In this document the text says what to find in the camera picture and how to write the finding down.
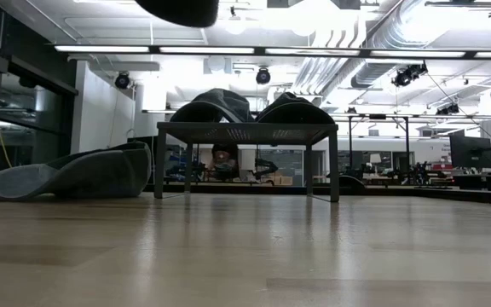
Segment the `black ceiling light cluster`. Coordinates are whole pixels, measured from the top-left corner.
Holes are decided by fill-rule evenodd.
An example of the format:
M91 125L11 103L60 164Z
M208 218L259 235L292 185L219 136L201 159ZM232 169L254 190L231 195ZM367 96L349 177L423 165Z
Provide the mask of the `black ceiling light cluster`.
M409 65L398 70L395 77L391 79L391 83L395 87L406 87L427 72L428 69L425 62L422 64Z

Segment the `black cap with white label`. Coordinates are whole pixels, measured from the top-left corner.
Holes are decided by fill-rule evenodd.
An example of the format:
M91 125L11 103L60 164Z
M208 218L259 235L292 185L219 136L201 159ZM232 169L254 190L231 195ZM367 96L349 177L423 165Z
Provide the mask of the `black cap with white label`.
M217 20L219 0L134 0L149 14L179 26L205 28Z

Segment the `silver ventilation duct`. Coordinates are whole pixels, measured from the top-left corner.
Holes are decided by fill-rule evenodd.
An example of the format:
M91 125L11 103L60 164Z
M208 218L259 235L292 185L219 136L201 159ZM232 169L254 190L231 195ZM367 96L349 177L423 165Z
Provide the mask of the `silver ventilation duct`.
M424 6L425 0L397 0L382 19L368 30L364 20L354 22L354 30L323 30L327 39L316 47L366 49L421 49L429 42L415 38L406 31L412 28L412 18ZM295 94L329 96L339 87L345 89L370 87L376 79L392 68L390 64L370 64L362 58L312 58L303 61L291 86Z

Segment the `black metal stand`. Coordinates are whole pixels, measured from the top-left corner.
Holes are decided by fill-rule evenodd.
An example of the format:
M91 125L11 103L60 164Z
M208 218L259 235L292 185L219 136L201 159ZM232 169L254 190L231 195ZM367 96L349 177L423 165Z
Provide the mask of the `black metal stand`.
M345 116L348 118L348 140L349 140L349 166L353 165L353 127L352 119L359 118L360 121L363 119L382 121L386 119L391 119L398 127L405 131L405 144L406 144L406 172L410 172L411 165L411 152L410 152L410 134L409 134L409 116L399 115L399 114L383 114L383 113L346 113Z

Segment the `black aluminium table frame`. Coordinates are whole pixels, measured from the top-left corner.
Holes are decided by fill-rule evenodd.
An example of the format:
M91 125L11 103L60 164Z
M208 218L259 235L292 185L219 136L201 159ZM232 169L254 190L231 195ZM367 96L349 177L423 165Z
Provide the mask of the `black aluminium table frame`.
M263 186L248 184L194 184L191 192L196 194L265 194L265 195L302 195L306 196L305 187L293 186ZM372 197L422 197L440 200L456 200L491 204L491 191L414 188L410 186L390 188L341 188L344 196Z

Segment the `person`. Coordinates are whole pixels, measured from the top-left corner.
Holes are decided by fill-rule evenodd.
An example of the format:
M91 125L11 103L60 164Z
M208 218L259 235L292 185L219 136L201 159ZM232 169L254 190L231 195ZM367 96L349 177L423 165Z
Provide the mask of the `person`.
M236 144L214 144L211 149L210 176L221 181L240 176L239 149Z

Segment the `grey perforated metal riser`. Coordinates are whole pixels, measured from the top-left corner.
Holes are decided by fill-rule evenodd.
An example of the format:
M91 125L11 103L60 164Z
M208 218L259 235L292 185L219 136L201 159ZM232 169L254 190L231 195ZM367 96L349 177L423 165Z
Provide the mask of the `grey perforated metal riser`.
M328 140L330 201L339 202L338 126L336 124L263 124L263 123L157 123L157 149L154 162L153 196L164 192L166 137L173 136L187 145L184 191L191 190L192 153L195 144L227 143L236 145L304 146L309 157L313 146Z

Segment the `grey cap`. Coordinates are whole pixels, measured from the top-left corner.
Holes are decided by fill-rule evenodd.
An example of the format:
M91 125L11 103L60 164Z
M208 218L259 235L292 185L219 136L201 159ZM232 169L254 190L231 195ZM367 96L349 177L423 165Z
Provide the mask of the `grey cap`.
M2 170L0 200L27 201L41 194L74 199L136 197L151 174L149 146L128 142Z
M254 122L249 101L233 91L212 89L197 95L191 102L179 108L170 122L219 123L226 119L229 123Z

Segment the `cardboard box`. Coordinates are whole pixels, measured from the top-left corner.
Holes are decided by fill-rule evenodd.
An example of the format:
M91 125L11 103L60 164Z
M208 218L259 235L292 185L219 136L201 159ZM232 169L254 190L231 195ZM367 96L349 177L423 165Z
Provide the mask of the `cardboard box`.
M276 172L273 174L269 174L266 178L266 182L270 183L273 186L292 186L293 177L283 176L282 174Z

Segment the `black computer monitor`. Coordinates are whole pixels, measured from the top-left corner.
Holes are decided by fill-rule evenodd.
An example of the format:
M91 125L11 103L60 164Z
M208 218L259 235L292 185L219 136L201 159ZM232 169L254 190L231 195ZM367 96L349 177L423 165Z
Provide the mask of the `black computer monitor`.
M449 141L454 168L491 168L491 141L488 138L450 136Z

